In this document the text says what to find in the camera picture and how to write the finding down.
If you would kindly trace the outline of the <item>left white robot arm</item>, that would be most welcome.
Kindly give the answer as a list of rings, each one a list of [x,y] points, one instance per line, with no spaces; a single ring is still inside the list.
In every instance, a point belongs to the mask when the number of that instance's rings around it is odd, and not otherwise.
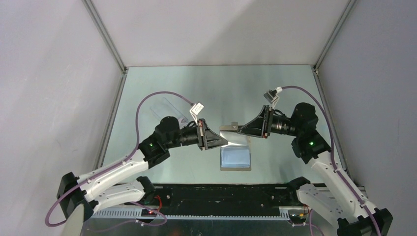
[[[155,200],[155,187],[148,177],[137,177],[126,184],[121,181],[162,163],[170,157],[172,148],[196,145],[200,150],[209,150],[227,144],[204,119],[180,128],[176,118],[165,117],[126,157],[78,177],[72,172],[65,174],[57,193],[58,204],[65,218],[83,205],[85,220],[115,205],[128,202],[149,205]]]

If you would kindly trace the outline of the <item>clear plastic card box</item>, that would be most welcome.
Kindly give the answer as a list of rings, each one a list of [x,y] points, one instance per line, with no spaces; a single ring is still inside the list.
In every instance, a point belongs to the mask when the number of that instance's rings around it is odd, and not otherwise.
[[[156,100],[150,110],[155,118],[162,120],[164,117],[175,117],[179,123],[188,122],[188,118],[181,113],[166,97]]]

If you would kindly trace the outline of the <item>grey felt card holder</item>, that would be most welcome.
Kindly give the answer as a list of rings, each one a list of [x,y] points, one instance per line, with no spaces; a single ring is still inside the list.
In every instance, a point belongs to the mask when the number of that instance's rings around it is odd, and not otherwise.
[[[238,129],[237,122],[220,126],[220,136],[228,141],[220,149],[221,171],[251,171],[251,140]]]

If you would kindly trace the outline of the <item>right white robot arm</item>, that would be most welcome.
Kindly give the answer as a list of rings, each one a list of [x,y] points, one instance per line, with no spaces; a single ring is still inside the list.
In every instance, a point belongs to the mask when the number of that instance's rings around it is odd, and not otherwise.
[[[268,138],[270,134],[293,136],[291,143],[296,157],[317,173],[333,197],[322,195],[304,177],[288,184],[288,203],[309,206],[330,224],[339,236],[386,236],[393,221],[388,209],[379,209],[354,184],[334,158],[333,148],[316,130],[315,107],[298,103],[291,117],[278,113],[268,105],[250,122],[238,127],[238,133]]]

